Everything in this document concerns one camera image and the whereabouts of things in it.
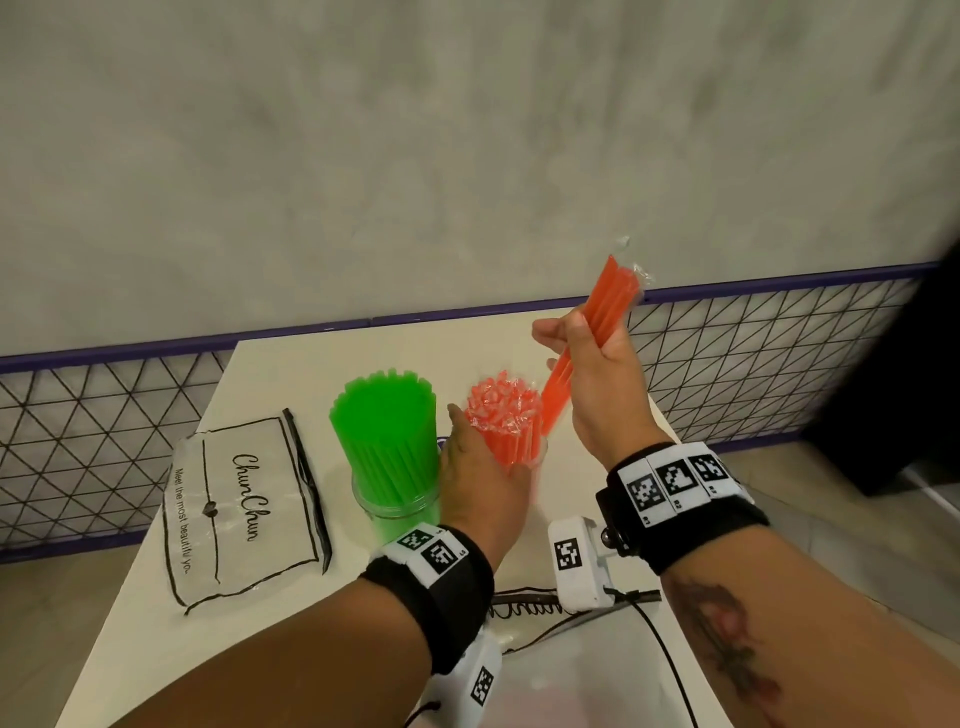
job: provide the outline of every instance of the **metal grid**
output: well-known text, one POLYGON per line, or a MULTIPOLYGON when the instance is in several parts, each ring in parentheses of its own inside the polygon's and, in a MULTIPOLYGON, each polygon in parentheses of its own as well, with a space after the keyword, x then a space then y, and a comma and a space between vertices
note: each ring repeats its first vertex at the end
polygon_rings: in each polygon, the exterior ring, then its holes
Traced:
POLYGON ((796 432, 909 300, 886 280, 640 305, 650 395, 683 440, 796 432))
POLYGON ((0 375, 0 548, 147 528, 229 356, 0 375))

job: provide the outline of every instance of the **person's left hand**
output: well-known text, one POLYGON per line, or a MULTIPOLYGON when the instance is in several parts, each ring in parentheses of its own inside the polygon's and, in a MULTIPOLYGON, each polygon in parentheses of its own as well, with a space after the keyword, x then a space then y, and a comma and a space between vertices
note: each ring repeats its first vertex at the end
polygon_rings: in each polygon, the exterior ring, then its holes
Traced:
POLYGON ((496 571, 526 522, 530 469, 504 472, 460 407, 446 410, 453 431, 440 455, 440 523, 470 536, 496 571))

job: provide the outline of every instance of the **bundle of orange straws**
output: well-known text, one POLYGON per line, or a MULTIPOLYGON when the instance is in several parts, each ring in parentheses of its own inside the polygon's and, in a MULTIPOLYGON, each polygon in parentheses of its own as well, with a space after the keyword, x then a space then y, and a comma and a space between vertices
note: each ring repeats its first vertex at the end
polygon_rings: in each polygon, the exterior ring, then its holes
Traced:
POLYGON ((531 463, 540 455, 540 392, 522 378, 503 371, 496 379, 481 379, 470 388, 464 414, 505 468, 531 463))
MULTIPOLYGON (((597 346, 603 346, 616 330, 617 322, 634 302, 640 282, 632 268, 620 266, 611 255, 584 305, 584 318, 597 346)), ((543 387, 543 436, 550 434, 570 399, 573 362, 565 349, 543 387)))

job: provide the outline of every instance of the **hand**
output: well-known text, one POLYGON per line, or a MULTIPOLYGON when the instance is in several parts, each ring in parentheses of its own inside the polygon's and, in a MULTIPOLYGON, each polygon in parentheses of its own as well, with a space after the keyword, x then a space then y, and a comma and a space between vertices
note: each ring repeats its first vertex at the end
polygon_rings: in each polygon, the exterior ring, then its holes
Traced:
POLYGON ((440 523, 470 536, 496 571, 526 522, 530 469, 505 473, 460 407, 446 411, 453 431, 440 454, 440 523))
MULTIPOLYGON (((602 349, 577 308, 562 319, 535 321, 533 336, 556 353, 570 348, 573 429, 604 468, 611 470, 640 449, 671 442, 654 420, 643 367, 622 321, 602 349)), ((550 369, 556 363, 547 360, 550 369)))

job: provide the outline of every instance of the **black wristband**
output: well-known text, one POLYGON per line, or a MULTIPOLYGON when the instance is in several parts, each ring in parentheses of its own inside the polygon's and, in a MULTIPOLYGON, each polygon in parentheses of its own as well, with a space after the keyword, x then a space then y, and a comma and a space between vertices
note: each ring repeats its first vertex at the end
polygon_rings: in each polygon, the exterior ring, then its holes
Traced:
POLYGON ((705 445, 655 456, 671 448, 659 443, 624 458, 596 496, 617 551, 639 556, 657 575, 727 533, 770 525, 705 445))
MULTIPOLYGON (((380 556, 362 578, 390 590, 417 621, 433 660, 433 672, 453 670, 476 639, 493 597, 493 570, 483 551, 462 531, 441 526, 467 550, 464 558, 424 586, 405 565, 380 556)), ((429 550, 434 540, 417 550, 429 550)))

